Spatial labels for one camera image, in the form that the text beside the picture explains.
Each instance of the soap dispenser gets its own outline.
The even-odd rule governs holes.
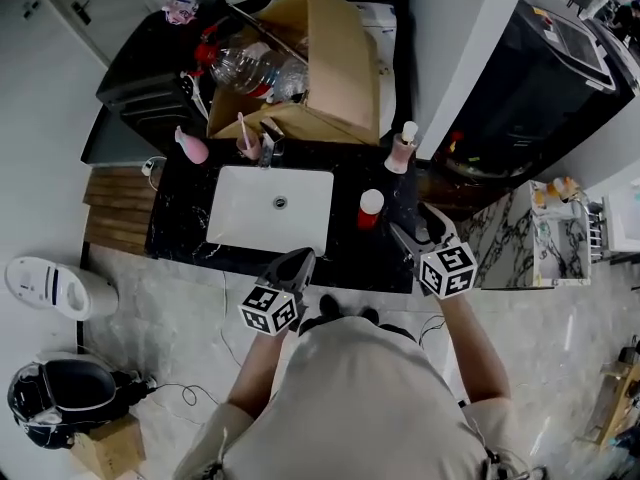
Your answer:
[[[418,147],[416,141],[418,125],[413,121],[404,123],[402,133],[396,133],[393,137],[393,147],[391,153],[384,161],[384,166],[395,174],[407,172],[409,159]]]

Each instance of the white t-shirt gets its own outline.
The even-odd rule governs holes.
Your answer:
[[[200,480],[219,454],[238,480],[480,479],[486,447],[522,472],[506,399],[460,409],[408,338],[347,317],[311,329],[260,417],[221,404],[175,480]]]

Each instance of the pink bottle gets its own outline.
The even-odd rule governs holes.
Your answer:
[[[176,142],[182,146],[184,154],[194,164],[201,164],[209,157],[209,150],[200,139],[187,135],[178,126],[176,128]]]

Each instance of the cardboard box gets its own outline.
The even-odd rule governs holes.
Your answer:
[[[378,145],[379,81],[375,41],[345,0],[278,0],[260,20],[289,44],[309,37],[309,95],[301,104],[260,110],[261,100],[217,90],[207,136],[237,138],[238,112],[254,130],[269,116],[287,137]]]
[[[145,460],[138,420],[131,414],[87,434],[76,434],[71,453],[101,480],[116,480]]]

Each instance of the tile floor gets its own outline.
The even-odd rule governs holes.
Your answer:
[[[87,324],[87,346],[119,368],[151,374],[160,383],[199,384],[224,400],[253,338],[236,306],[254,278],[97,246],[90,258],[91,269],[117,286],[120,309]],[[629,265],[598,264],[587,287],[475,290],[468,296],[507,368],[530,461],[546,464],[556,480],[606,479],[625,459],[619,450],[597,453],[575,438],[593,421],[600,368],[616,359],[634,333],[640,334],[640,299],[630,291],[638,279],[640,271]],[[350,312],[365,305],[378,308],[381,321],[414,335],[439,314],[433,297],[311,286],[305,292],[310,315],[327,292]],[[290,335],[277,381],[294,348]],[[454,395],[463,398],[446,327],[429,332],[424,348]],[[170,477],[215,407],[204,395],[190,407],[181,392],[163,388],[134,408],[148,456],[141,470],[146,480]]]

